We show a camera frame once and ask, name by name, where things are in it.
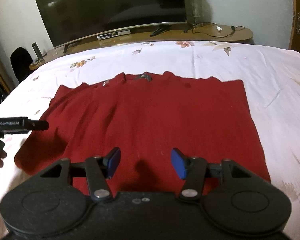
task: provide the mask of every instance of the bed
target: bed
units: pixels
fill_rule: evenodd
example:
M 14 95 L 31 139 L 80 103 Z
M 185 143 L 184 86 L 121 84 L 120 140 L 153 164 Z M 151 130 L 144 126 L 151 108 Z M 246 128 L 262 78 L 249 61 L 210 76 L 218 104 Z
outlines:
M 273 185 L 292 202 L 284 232 L 300 240 L 300 54 L 278 48 L 216 41 L 145 42 L 93 49 L 46 63 L 0 105 L 0 117 L 38 120 L 58 87 L 95 84 L 118 73 L 162 74 L 221 81 L 241 79 Z M 28 178 L 14 164 L 26 135 L 5 135 L 0 200 Z M 0 238 L 6 233 L 0 217 Z

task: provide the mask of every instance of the screw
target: screw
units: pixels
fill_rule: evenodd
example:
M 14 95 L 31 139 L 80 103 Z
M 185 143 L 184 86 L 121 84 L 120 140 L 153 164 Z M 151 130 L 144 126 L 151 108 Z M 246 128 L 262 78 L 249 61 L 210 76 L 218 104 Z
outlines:
M 135 198 L 135 199 L 132 200 L 132 203 L 134 203 L 134 204 L 140 204 L 141 203 L 141 199 Z
M 197 196 L 198 192 L 194 189 L 185 189 L 181 192 L 181 194 L 184 197 L 195 197 L 195 196 Z
M 106 189 L 98 189 L 93 194 L 97 198 L 105 198 L 110 195 L 110 192 L 107 191 Z

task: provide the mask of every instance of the chair backrest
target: chair backrest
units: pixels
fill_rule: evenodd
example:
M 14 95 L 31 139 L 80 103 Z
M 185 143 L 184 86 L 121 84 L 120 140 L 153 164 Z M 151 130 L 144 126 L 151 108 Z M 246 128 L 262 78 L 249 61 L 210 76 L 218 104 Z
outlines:
M 31 74 L 29 66 L 32 63 L 32 57 L 29 52 L 19 47 L 10 56 L 10 62 L 19 82 L 26 79 Z

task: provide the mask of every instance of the tv screen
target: tv screen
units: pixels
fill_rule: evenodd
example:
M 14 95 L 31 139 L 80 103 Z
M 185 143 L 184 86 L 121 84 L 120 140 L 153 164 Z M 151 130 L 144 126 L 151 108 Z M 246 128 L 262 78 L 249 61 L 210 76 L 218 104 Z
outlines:
M 36 0 L 53 46 L 133 26 L 185 22 L 184 0 Z

